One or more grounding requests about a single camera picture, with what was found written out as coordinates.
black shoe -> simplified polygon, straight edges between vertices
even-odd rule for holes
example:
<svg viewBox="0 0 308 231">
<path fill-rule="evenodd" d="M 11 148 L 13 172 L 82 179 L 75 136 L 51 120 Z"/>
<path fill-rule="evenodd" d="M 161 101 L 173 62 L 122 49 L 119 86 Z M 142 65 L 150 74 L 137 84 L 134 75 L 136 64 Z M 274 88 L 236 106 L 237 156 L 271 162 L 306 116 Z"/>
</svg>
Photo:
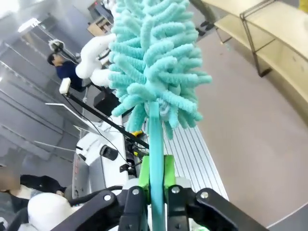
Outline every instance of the black shoe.
<svg viewBox="0 0 308 231">
<path fill-rule="evenodd" d="M 208 25 L 210 22 L 208 22 L 207 20 L 205 20 L 204 22 L 201 23 L 200 27 L 204 27 L 206 25 Z"/>
<path fill-rule="evenodd" d="M 207 25 L 207 27 L 205 28 L 205 31 L 209 31 L 209 30 L 213 29 L 214 26 L 215 26 L 215 25 L 214 25 L 213 23 L 210 23 L 210 24 Z"/>
<path fill-rule="evenodd" d="M 205 35 L 205 32 L 204 32 L 204 31 L 202 31 L 202 30 L 200 30 L 199 28 L 196 28 L 196 30 L 198 31 L 199 36 L 203 36 L 203 35 Z"/>
</svg>

yellow clothing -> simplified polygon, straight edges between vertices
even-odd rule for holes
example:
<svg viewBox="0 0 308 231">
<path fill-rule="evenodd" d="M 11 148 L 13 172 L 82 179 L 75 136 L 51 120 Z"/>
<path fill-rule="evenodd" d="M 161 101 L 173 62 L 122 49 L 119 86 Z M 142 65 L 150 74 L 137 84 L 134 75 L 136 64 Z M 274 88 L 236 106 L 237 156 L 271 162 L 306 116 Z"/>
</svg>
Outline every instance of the yellow clothing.
<svg viewBox="0 0 308 231">
<path fill-rule="evenodd" d="M 308 13 L 308 0 L 300 0 L 299 9 Z"/>
</svg>

black cup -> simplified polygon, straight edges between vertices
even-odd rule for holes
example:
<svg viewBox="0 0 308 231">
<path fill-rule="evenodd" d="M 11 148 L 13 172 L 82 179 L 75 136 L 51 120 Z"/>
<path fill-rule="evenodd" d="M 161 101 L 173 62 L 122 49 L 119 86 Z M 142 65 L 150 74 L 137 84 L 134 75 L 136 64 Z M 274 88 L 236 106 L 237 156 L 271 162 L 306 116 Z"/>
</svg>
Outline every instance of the black cup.
<svg viewBox="0 0 308 231">
<path fill-rule="evenodd" d="M 104 145 L 100 151 L 100 155 L 114 161 L 117 158 L 118 151 L 107 145 Z"/>
</svg>

green gripper pad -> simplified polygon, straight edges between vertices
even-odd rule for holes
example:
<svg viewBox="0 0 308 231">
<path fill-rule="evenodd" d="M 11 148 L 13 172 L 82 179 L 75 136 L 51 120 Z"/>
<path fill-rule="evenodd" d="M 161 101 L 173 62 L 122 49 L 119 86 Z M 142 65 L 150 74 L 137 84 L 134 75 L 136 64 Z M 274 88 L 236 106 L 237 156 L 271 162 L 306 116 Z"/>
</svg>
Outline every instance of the green gripper pad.
<svg viewBox="0 0 308 231">
<path fill-rule="evenodd" d="M 150 157 L 142 158 L 141 170 L 139 174 L 139 187 L 143 188 L 147 201 L 150 201 Z"/>
<path fill-rule="evenodd" d="M 164 156 L 164 192 L 167 196 L 168 188 L 176 184 L 174 156 Z M 146 193 L 147 201 L 150 201 L 150 157 L 144 156 L 142 159 L 141 171 L 139 174 L 139 186 Z"/>
</svg>

screw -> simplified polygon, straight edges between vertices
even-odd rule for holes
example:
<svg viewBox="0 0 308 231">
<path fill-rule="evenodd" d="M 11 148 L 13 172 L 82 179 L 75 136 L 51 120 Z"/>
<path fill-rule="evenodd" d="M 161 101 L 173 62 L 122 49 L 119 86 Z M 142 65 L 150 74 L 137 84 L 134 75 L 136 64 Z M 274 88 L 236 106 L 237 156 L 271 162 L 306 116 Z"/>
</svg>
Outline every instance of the screw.
<svg viewBox="0 0 308 231">
<path fill-rule="evenodd" d="M 106 195 L 106 196 L 104 197 L 104 200 L 105 200 L 105 201 L 110 201 L 110 200 L 111 200 L 111 196 L 110 196 L 110 195 Z"/>
<path fill-rule="evenodd" d="M 201 198 L 203 198 L 203 199 L 208 198 L 208 192 L 201 193 Z"/>
<path fill-rule="evenodd" d="M 134 194 L 134 195 L 138 195 L 138 194 L 139 194 L 139 190 L 138 190 L 138 189 L 134 189 L 134 190 L 133 190 L 133 194 Z"/>
<path fill-rule="evenodd" d="M 178 186 L 176 186 L 176 187 L 172 188 L 171 191 L 172 191 L 172 193 L 177 194 L 177 193 L 180 192 L 180 188 Z"/>
</svg>

